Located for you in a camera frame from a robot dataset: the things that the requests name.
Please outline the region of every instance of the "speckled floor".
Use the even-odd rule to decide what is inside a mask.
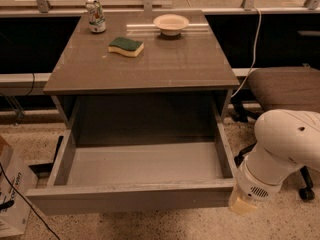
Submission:
[[[22,124],[13,123],[13,113],[0,113],[1,135],[26,164],[52,159],[58,136],[64,131],[55,110],[27,112]],[[225,129],[234,154],[254,141],[253,125],[253,120],[245,124],[226,118]],[[285,180],[271,202],[259,203],[258,210],[246,216],[227,208],[43,216],[61,239],[320,239],[320,173],[310,172],[315,200],[300,200],[297,190],[304,184],[300,174],[295,173]],[[24,235],[3,239],[55,238],[31,213]]]

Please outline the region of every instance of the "cardboard box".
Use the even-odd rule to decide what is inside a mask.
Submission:
[[[12,185],[22,194],[35,188],[38,178],[0,136],[0,163]],[[0,204],[14,200],[12,207],[0,211],[0,237],[24,234],[30,207],[8,184],[0,169]]]

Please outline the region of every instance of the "bowl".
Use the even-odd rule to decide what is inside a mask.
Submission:
[[[165,14],[154,19],[154,25],[166,36],[176,36],[189,25],[189,20],[176,14]]]

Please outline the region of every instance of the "soda can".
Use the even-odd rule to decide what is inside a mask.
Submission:
[[[88,0],[85,4],[89,16],[89,28],[93,33],[101,33],[106,30],[106,20],[99,0]]]

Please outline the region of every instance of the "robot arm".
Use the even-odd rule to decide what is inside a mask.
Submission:
[[[320,170],[320,114],[271,110],[255,124],[257,144],[236,175],[230,210],[243,214],[280,191],[284,179],[308,166]]]

